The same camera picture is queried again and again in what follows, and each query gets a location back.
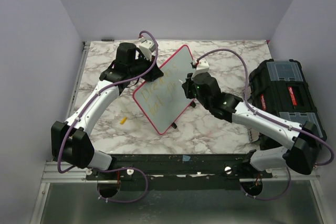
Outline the pink framed whiteboard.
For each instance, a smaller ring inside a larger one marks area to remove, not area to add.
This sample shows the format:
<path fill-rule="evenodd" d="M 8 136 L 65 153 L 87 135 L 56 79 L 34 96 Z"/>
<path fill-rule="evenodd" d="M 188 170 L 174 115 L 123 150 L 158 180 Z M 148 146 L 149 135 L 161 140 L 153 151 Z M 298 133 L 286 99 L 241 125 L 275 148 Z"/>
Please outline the pink framed whiteboard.
<path fill-rule="evenodd" d="M 188 45 L 182 45 L 160 65 L 164 76 L 153 82 L 144 82 L 133 92 L 133 99 L 155 128 L 163 135 L 190 106 L 182 84 L 188 73 L 193 73 L 193 56 Z"/>

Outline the yellow marker cap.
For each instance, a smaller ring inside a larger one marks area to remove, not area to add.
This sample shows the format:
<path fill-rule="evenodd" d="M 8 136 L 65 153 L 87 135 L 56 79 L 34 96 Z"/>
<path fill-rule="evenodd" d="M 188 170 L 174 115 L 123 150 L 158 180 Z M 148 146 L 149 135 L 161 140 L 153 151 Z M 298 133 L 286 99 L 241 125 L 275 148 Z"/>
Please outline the yellow marker cap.
<path fill-rule="evenodd" d="M 126 121 L 127 121 L 127 117 L 124 117 L 121 121 L 120 121 L 120 124 L 123 125 Z"/>

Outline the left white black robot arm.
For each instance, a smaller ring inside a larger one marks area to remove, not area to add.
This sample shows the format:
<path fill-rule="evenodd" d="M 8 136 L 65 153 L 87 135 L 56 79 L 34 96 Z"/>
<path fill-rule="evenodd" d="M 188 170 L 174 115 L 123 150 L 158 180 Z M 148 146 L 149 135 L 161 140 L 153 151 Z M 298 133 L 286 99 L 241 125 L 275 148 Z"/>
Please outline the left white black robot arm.
<path fill-rule="evenodd" d="M 64 122 L 55 122 L 51 127 L 51 150 L 57 159 L 73 167 L 95 168 L 104 179 L 116 175 L 116 166 L 111 155 L 93 147 L 90 134 L 106 108 L 117 99 L 132 81 L 154 81 L 163 76 L 157 66 L 158 45 L 152 40 L 141 39 L 139 45 L 122 42 L 115 60 L 104 70 L 99 81 L 84 104 Z"/>

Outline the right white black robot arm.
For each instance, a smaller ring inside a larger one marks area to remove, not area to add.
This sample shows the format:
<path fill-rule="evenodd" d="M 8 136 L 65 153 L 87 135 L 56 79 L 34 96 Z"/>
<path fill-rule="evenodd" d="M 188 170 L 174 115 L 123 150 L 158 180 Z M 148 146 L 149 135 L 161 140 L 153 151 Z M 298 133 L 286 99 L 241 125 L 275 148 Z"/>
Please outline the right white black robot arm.
<path fill-rule="evenodd" d="M 241 98 L 221 92 L 217 80 L 208 72 L 196 76 L 189 73 L 182 88 L 186 98 L 197 99 L 214 117 L 256 130 L 280 144 L 277 148 L 250 151 L 238 166 L 246 177 L 286 167 L 299 174 L 311 174 L 320 148 L 314 123 L 300 124 L 258 111 Z"/>

